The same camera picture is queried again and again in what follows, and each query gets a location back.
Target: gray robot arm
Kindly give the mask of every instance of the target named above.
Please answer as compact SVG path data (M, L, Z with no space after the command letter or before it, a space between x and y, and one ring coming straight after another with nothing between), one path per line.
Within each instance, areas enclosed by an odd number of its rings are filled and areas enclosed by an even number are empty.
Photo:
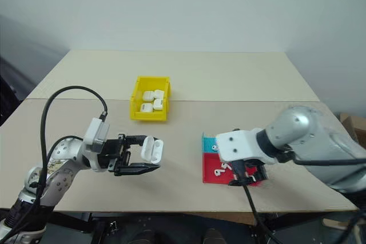
M329 128L324 120L314 108L290 107L264 130L232 131L216 136L220 157L228 162L256 159L269 165L278 163L279 156L290 152L296 159L311 161L366 158L365 149L347 134ZM305 167L352 202L365 205L366 164Z

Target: floor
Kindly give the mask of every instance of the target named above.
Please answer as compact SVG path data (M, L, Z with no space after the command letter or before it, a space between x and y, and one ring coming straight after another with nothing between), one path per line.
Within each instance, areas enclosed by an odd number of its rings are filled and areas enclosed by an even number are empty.
M338 221L347 221L353 213L330 213L326 217ZM215 219L195 217L192 215L177 215L169 217L135 217L114 235L108 236L105 244L127 244L138 232L145 229L164 231L166 237L174 244L200 244L201 237L208 228L219 230L228 244L255 243L249 226L238 223L219 221ZM323 226L321 218L302 225L275 232L284 244L331 244L340 235L341 231ZM49 225L41 244L51 243L78 243L87 244L92 240L91 234L66 229L56 225ZM356 243L350 237L347 244Z

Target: cardboard box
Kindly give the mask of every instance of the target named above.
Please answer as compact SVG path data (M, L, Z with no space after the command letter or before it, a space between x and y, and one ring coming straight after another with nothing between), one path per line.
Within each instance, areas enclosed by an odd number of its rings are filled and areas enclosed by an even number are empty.
M366 149L366 118L341 113L340 121L353 140Z

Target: shoe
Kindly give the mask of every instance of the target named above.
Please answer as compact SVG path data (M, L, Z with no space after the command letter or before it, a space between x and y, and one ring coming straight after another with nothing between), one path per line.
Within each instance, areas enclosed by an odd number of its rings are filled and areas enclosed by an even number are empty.
M145 230L138 233L128 244L155 244L155 232Z
M203 244L226 244L226 241L219 231L209 229L205 234Z

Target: white wall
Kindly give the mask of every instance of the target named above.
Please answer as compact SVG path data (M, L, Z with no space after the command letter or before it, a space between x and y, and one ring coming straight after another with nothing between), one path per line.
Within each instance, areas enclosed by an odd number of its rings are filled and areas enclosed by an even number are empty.
M1 55L35 83L71 48L285 51L333 111L366 116L366 0L0 0L0 15Z

